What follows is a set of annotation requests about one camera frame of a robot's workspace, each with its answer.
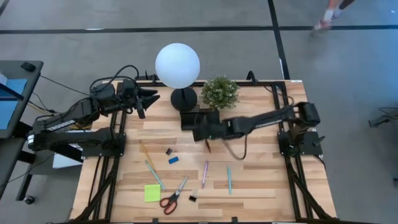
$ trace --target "blue eraser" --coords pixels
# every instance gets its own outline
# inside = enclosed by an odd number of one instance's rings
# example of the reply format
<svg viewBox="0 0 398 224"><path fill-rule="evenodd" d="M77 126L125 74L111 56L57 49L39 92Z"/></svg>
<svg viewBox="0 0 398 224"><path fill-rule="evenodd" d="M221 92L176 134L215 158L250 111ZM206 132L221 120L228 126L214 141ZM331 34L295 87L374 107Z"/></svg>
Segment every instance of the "blue eraser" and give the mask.
<svg viewBox="0 0 398 224"><path fill-rule="evenodd" d="M173 159L169 159L169 164L172 164L173 162L177 162L178 157L174 157Z"/></svg>

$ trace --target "shoe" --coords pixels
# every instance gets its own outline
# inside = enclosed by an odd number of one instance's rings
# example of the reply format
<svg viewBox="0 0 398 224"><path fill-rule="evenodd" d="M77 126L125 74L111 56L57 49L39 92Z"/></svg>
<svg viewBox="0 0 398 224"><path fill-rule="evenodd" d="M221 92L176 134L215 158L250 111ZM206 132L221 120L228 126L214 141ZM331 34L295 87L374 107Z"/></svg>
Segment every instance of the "shoe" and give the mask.
<svg viewBox="0 0 398 224"><path fill-rule="evenodd" d="M340 16L340 14L341 14L341 11L342 11L342 9L336 9L336 10L334 10L334 11L333 11L333 15L332 15L331 19L332 19L332 20L335 20L335 19L337 19L337 17L339 17L339 16Z"/></svg>
<svg viewBox="0 0 398 224"><path fill-rule="evenodd" d="M335 19L337 19L338 16L339 16L339 15L333 13L331 19L332 19L332 20L335 20Z"/></svg>
<svg viewBox="0 0 398 224"><path fill-rule="evenodd" d="M320 21L313 27L313 31L327 30L327 29L330 29L330 27L331 27L330 21L320 20Z"/></svg>

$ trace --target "black floor line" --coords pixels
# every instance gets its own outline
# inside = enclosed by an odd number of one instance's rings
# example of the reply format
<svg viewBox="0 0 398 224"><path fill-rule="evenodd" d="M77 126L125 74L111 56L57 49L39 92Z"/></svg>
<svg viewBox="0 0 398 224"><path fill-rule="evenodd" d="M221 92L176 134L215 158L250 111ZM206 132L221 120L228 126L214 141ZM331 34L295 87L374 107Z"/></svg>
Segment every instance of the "black floor line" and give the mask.
<svg viewBox="0 0 398 224"><path fill-rule="evenodd" d="M140 33L140 32L261 31L261 30L273 30L273 29L274 28L272 26L43 29L43 30L0 30L0 34L111 34L111 33Z"/></svg>
<svg viewBox="0 0 398 224"><path fill-rule="evenodd" d="M6 9L6 7L7 7L9 2L10 2L10 0L4 0L4 2L1 4L1 6L0 6L0 16L4 12L4 10Z"/></svg>
<svg viewBox="0 0 398 224"><path fill-rule="evenodd" d="M150 27L150 28L106 28L106 29L0 30L0 34L112 34L112 33L117 34L117 33L140 33L140 32L262 31L262 30L274 30L274 27L278 26L210 26L210 27ZM331 28L331 30L396 30L396 29L398 29L398 25L333 26ZM282 31L312 30L312 26L280 26L278 27L278 30Z"/></svg>
<svg viewBox="0 0 398 224"><path fill-rule="evenodd" d="M276 11L273 0L268 0L269 11L271 13L272 25L274 27L274 35L276 41L276 47L280 59L280 66L282 67L282 75L285 80L290 80L289 69L287 68L287 61L285 56L284 45L282 43L282 37L280 36L278 20L276 17Z"/></svg>
<svg viewBox="0 0 398 224"><path fill-rule="evenodd" d="M312 26L280 26L279 30L312 30ZM331 30L392 30L398 25L332 26Z"/></svg>

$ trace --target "pencil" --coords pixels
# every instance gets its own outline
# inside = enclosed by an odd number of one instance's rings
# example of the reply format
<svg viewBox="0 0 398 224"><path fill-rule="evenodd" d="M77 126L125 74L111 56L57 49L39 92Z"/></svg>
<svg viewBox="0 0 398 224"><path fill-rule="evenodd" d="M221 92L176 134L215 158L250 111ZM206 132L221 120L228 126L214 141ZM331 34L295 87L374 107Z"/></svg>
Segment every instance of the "pencil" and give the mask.
<svg viewBox="0 0 398 224"><path fill-rule="evenodd" d="M145 161L145 163L147 164L149 170L152 172L152 174L155 176L156 180L159 182L160 186L162 187L163 190L166 190L166 188L164 187L162 181L160 181L159 177L156 175L155 171L152 169L152 167L149 165L148 161Z"/></svg>
<svg viewBox="0 0 398 224"><path fill-rule="evenodd" d="M149 161L150 166L153 168L154 171L156 171L155 165L152 163L152 161L151 161L151 159L150 159L150 157L148 155L147 149L144 147L144 145L142 144L141 140L139 141L139 144L141 144L141 148L144 151L145 156L147 157L147 160Z"/></svg>
<svg viewBox="0 0 398 224"><path fill-rule="evenodd" d="M229 166L226 166L226 171L228 175L228 189L229 189L229 194L232 194L232 181L231 181L231 169Z"/></svg>

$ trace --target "white globe lamp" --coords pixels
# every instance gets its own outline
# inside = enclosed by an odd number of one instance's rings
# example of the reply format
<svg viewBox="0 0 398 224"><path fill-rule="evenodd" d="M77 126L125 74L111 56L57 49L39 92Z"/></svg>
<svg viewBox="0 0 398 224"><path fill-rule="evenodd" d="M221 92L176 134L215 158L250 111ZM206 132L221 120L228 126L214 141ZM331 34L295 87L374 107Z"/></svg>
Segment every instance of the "white globe lamp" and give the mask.
<svg viewBox="0 0 398 224"><path fill-rule="evenodd" d="M155 69L165 85L176 89L171 96L173 107L183 112L192 110L198 99L189 86L200 73L200 61L196 52L185 44L169 44L157 54Z"/></svg>

